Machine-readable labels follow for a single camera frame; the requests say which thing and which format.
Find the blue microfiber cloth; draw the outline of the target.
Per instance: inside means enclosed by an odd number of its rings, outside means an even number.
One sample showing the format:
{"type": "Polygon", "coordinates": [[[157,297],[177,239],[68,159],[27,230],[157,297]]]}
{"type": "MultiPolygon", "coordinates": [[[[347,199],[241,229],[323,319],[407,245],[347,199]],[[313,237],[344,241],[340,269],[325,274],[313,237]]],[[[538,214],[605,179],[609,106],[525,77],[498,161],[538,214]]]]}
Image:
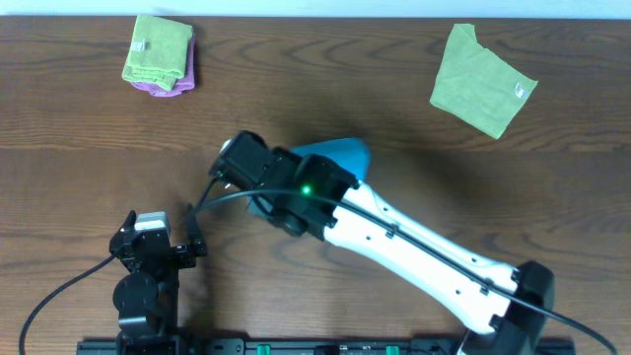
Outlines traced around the blue microfiber cloth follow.
{"type": "Polygon", "coordinates": [[[293,217],[330,220],[333,201],[364,179],[370,152],[358,138],[342,138],[285,149],[268,147],[260,137],[246,132],[235,138],[225,156],[244,174],[242,183],[256,189],[292,189],[292,194],[265,194],[276,219],[293,217]]]}

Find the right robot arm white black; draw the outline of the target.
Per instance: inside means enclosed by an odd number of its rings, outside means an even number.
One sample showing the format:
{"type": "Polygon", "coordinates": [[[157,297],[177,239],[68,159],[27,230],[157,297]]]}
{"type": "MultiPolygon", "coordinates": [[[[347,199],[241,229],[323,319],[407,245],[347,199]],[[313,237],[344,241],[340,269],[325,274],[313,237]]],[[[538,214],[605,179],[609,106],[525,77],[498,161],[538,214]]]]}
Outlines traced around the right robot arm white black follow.
{"type": "Polygon", "coordinates": [[[359,253],[435,298],[468,330],[458,353],[534,353],[545,319],[525,304],[553,304],[552,272],[483,257],[406,217],[365,183],[370,160],[358,138],[285,149],[242,131],[210,173],[252,191],[250,213],[272,226],[359,253]]]}

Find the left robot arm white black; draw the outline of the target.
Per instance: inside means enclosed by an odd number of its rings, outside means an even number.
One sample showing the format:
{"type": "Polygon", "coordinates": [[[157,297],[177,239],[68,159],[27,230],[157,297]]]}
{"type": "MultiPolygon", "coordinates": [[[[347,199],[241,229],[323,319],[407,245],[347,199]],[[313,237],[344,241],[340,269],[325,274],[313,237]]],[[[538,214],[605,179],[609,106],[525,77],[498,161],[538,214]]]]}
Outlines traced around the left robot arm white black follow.
{"type": "Polygon", "coordinates": [[[190,355],[204,352],[201,342],[177,325],[179,278],[182,269],[196,266],[207,254],[195,218],[185,220],[187,243],[172,246],[171,227],[164,211],[130,211],[109,243],[128,275],[114,288],[120,333],[117,354],[190,355]]]}

